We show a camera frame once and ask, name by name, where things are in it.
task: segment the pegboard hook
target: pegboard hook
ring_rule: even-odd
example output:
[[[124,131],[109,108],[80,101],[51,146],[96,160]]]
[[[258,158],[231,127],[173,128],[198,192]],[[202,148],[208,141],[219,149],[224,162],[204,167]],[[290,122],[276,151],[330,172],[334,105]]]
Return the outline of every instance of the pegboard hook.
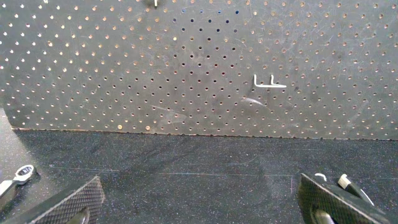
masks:
[[[258,85],[257,84],[257,75],[254,74],[254,85],[257,87],[261,87],[261,88],[286,88],[285,85],[275,84],[273,75],[271,75],[271,84],[270,85]]]

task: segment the wrench head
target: wrench head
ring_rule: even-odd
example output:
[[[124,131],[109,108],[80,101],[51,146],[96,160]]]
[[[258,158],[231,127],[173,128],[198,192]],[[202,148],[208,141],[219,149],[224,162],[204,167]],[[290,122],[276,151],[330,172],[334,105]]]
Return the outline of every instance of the wrench head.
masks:
[[[32,165],[24,165],[19,168],[15,173],[14,181],[17,184],[25,184],[28,180],[30,180],[35,173],[36,169]]]

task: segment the wall hook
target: wall hook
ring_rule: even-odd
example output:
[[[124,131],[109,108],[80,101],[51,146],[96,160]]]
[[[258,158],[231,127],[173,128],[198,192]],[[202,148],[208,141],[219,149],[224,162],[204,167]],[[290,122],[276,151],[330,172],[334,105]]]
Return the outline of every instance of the wall hook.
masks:
[[[261,87],[261,88],[286,88],[285,85],[275,84],[273,75],[271,75],[271,84],[270,85],[257,85],[257,75],[254,74],[254,85],[257,87]]]

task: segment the gray pegboard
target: gray pegboard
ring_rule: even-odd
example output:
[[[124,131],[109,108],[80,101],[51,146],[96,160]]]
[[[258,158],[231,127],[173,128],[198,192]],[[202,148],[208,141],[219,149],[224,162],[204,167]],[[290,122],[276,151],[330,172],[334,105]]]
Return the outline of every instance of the gray pegboard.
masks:
[[[398,139],[396,1],[1,4],[15,128]]]

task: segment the white hook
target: white hook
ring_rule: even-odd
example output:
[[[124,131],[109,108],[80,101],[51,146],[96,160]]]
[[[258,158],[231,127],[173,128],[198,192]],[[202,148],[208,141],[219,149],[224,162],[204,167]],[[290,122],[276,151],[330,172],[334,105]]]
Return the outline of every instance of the white hook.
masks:
[[[254,74],[254,85],[257,87],[261,87],[261,88],[286,88],[285,85],[275,84],[273,75],[271,75],[271,84],[270,85],[257,85],[257,75]]]

